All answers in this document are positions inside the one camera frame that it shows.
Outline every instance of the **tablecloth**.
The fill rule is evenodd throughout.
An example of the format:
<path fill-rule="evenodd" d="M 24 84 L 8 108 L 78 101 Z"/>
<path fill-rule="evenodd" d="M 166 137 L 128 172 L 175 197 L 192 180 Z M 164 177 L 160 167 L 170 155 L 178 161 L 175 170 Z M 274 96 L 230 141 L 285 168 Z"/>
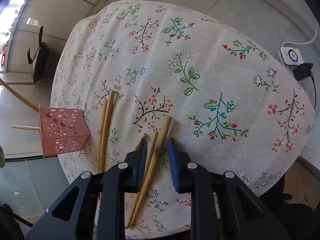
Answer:
<path fill-rule="evenodd" d="M 105 170 L 124 160 L 141 133 L 173 117 L 169 137 L 211 172 L 234 171 L 260 196 L 300 154 L 315 112 L 301 86 L 239 31 L 190 9 L 123 0 L 76 24 L 55 74 L 51 106 L 79 108 L 91 137 L 59 155 L 71 183 L 97 171 L 103 99 L 116 91 Z M 127 218 L 134 194 L 125 196 Z M 127 238 L 190 228 L 191 195 L 175 192 L 163 148 Z"/>

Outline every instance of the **blue gripper pad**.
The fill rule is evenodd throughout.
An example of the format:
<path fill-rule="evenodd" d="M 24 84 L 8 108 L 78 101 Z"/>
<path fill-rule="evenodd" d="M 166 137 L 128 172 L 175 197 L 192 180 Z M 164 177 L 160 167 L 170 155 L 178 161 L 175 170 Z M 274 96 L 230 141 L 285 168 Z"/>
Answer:
<path fill-rule="evenodd" d="M 170 138 L 168 140 L 168 155 L 169 155 L 169 161 L 170 161 L 170 168 L 171 168 L 171 176 L 172 176 L 172 182 L 173 186 L 178 192 L 180 190 L 180 184 L 179 184 L 179 156 L 177 149 L 175 147 L 174 139 Z"/>

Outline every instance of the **wooden stick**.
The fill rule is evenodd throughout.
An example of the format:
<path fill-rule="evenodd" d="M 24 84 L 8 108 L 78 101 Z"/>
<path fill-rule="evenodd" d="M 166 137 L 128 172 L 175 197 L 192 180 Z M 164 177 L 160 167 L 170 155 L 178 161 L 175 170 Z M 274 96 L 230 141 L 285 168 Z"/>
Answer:
<path fill-rule="evenodd" d="M 102 131 L 102 140 L 101 140 L 101 150 L 100 150 L 100 172 L 104 172 L 104 166 L 106 161 L 106 150 L 107 150 L 107 142 L 108 142 L 108 132 L 110 126 L 110 119 L 113 108 L 113 100 L 115 98 L 115 91 L 111 91 L 109 95 L 109 100 L 107 103 L 106 115 L 103 123 L 103 131 Z"/>
<path fill-rule="evenodd" d="M 134 214 L 133 214 L 133 217 L 132 217 L 132 220 L 131 220 L 131 223 L 129 226 L 133 226 L 133 223 L 136 220 L 136 218 L 139 214 L 140 208 L 144 202 L 144 198 L 149 190 L 151 181 L 153 179 L 153 174 L 156 170 L 156 163 L 159 158 L 161 148 L 163 147 L 165 138 L 167 137 L 169 127 L 171 124 L 171 120 L 172 120 L 172 117 L 166 115 L 162 121 L 161 131 L 159 133 L 159 136 L 158 136 L 158 139 L 156 142 L 156 146 L 155 146 L 155 150 L 154 150 L 152 158 L 151 158 L 151 162 L 150 162 L 150 166 L 149 166 L 149 169 L 147 172 L 147 176 L 146 176 L 146 179 L 145 179 L 144 184 L 142 186 L 142 189 L 140 191 L 140 198 L 138 199 L 138 203 L 137 203 L 136 209 L 134 211 Z"/>
<path fill-rule="evenodd" d="M 140 143 L 142 139 L 146 139 L 148 135 L 146 133 L 142 134 L 141 139 L 137 142 L 137 145 L 134 147 L 133 151 L 138 151 L 140 147 Z"/>
<path fill-rule="evenodd" d="M 0 78 L 0 83 L 7 89 L 9 92 L 11 92 L 16 98 L 21 100 L 23 103 L 25 103 L 27 106 L 31 107 L 33 110 L 37 111 L 39 113 L 39 108 L 35 106 L 33 103 L 30 101 L 26 100 L 22 95 L 17 93 L 15 90 L 13 90 L 11 87 L 9 87 L 1 78 Z"/>
<path fill-rule="evenodd" d="M 147 156 L 147 160 L 146 160 L 146 166 L 145 166 L 145 169 L 144 169 L 142 186 L 143 186 L 144 181 L 145 181 L 146 176 L 147 176 L 147 172 L 148 172 L 148 169 L 149 169 L 149 166 L 150 166 L 151 158 L 153 156 L 153 151 L 155 150 L 158 134 L 159 134 L 158 131 L 156 131 L 153 134 L 152 142 L 151 142 L 150 149 L 149 149 L 148 156 Z M 133 204 L 131 206 L 130 214 L 129 214 L 128 220 L 127 220 L 127 226 L 124 227 L 125 229 L 129 228 L 129 226 L 131 225 L 133 214 L 134 214 L 134 211 L 136 209 L 136 206 L 137 206 L 139 198 L 140 198 L 140 192 L 138 192 L 137 195 L 135 196 L 135 198 L 133 199 Z"/>
<path fill-rule="evenodd" d="M 103 133 L 103 124 L 104 124 L 104 117 L 106 115 L 108 100 L 103 101 L 103 109 L 102 109 L 102 116 L 101 116 L 101 123 L 100 123 L 100 131 L 99 131 L 99 148 L 98 148 L 98 173 L 100 171 L 100 152 L 101 152 L 101 142 L 102 142 L 102 133 Z"/>
<path fill-rule="evenodd" d="M 13 125 L 12 128 L 15 128 L 15 129 L 23 129 L 23 130 L 36 130 L 36 131 L 40 131 L 40 127 L 34 127 L 34 126 Z"/>

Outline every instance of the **table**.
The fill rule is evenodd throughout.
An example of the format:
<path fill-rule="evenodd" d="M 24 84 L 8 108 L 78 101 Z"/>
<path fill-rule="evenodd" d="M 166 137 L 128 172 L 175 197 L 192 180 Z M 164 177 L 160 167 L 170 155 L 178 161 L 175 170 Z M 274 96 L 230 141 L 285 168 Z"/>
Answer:
<path fill-rule="evenodd" d="M 114 2 L 74 27 L 55 74 L 51 106 L 82 109 L 92 134 L 83 151 L 58 156 L 70 183 L 97 170 L 110 90 L 116 99 L 105 170 L 123 161 L 142 133 L 150 143 L 167 114 L 173 117 L 168 137 L 192 161 L 215 173 L 235 172 L 257 196 L 291 166 L 315 120 L 292 75 L 237 30 L 176 5 Z M 125 196 L 126 217 L 133 198 Z M 126 238 L 188 230 L 190 206 L 191 196 L 173 188 L 164 147 Z"/>

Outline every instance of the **wooden chopstick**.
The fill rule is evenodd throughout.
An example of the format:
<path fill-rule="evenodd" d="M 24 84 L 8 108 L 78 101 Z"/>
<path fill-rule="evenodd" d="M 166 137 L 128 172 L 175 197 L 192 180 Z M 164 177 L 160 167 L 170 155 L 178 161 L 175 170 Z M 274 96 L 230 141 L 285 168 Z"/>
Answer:
<path fill-rule="evenodd" d="M 109 95 L 109 100 L 107 103 L 106 115 L 103 122 L 102 139 L 101 139 L 101 150 L 100 150 L 100 172 L 104 172 L 104 166 L 106 161 L 106 150 L 108 142 L 108 132 L 110 126 L 110 119 L 113 108 L 113 100 L 115 98 L 115 91 L 111 91 Z"/>
<path fill-rule="evenodd" d="M 23 103 L 25 103 L 27 106 L 31 107 L 33 110 L 39 113 L 39 108 L 35 106 L 33 103 L 30 101 L 26 100 L 22 95 L 17 93 L 15 90 L 13 90 L 11 87 L 9 87 L 1 78 L 0 78 L 0 83 L 7 89 L 9 92 L 11 92 L 16 98 L 21 100 Z"/>
<path fill-rule="evenodd" d="M 140 143 L 142 139 L 146 139 L 148 135 L 146 133 L 142 134 L 141 139 L 137 142 L 136 146 L 134 147 L 133 151 L 138 151 L 140 147 Z"/>
<path fill-rule="evenodd" d="M 144 169 L 144 174 L 143 174 L 143 183 L 146 179 L 146 176 L 147 176 L 147 172 L 148 172 L 148 169 L 149 169 L 149 166 L 150 166 L 150 162 L 151 162 L 151 158 L 153 156 L 153 151 L 155 150 L 155 146 L 156 146 L 156 141 L 157 141 L 157 138 L 158 138 L 158 134 L 159 132 L 156 131 L 154 134 L 153 134 L 153 138 L 152 138 L 152 142 L 151 142 L 151 145 L 150 145 L 150 148 L 149 148 L 149 152 L 148 152 L 148 156 L 147 156 L 147 160 L 146 160 L 146 166 L 145 166 L 145 169 Z M 138 200 L 140 198 L 140 192 L 137 193 L 137 195 L 134 197 L 133 199 L 133 204 L 131 206 L 131 210 L 130 210 L 130 214 L 128 216 L 128 220 L 127 220 L 127 226 L 124 227 L 125 229 L 129 228 L 130 225 L 131 225 L 131 221 L 132 221 L 132 218 L 133 218 L 133 214 L 134 214 L 134 211 L 136 209 L 136 206 L 137 206 L 137 203 L 138 203 Z"/>
<path fill-rule="evenodd" d="M 151 162 L 150 162 L 150 166 L 149 166 L 149 169 L 147 172 L 147 176 L 146 176 L 146 179 L 142 185 L 142 189 L 140 190 L 140 197 L 138 199 L 138 203 L 137 203 L 136 209 L 133 213 L 133 217 L 131 219 L 131 223 L 129 224 L 129 227 L 133 226 L 133 223 L 136 220 L 136 218 L 139 214 L 139 211 L 141 209 L 141 206 L 143 204 L 144 198 L 149 190 L 149 187 L 150 187 L 150 184 L 151 184 L 151 181 L 153 178 L 153 174 L 156 170 L 156 163 L 159 158 L 161 148 L 163 147 L 165 138 L 167 137 L 169 127 L 171 124 L 171 120 L 172 120 L 172 117 L 166 115 L 162 121 L 161 131 L 160 131 L 158 139 L 156 141 L 155 150 L 154 150 L 152 158 L 151 158 Z"/>
<path fill-rule="evenodd" d="M 101 171 L 100 171 L 100 163 L 101 163 L 100 152 L 101 152 L 101 142 L 102 142 L 103 124 L 104 124 L 104 118 L 105 118 L 105 116 L 106 116 L 107 104 L 108 104 L 108 100 L 104 100 L 104 101 L 103 101 L 103 108 L 102 108 L 101 123 L 100 123 L 100 131 L 99 131 L 98 173 L 101 173 Z"/>
<path fill-rule="evenodd" d="M 36 131 L 40 131 L 40 127 L 35 127 L 35 126 L 13 125 L 12 128 L 15 128 L 15 129 L 24 129 L 24 130 L 36 130 Z"/>

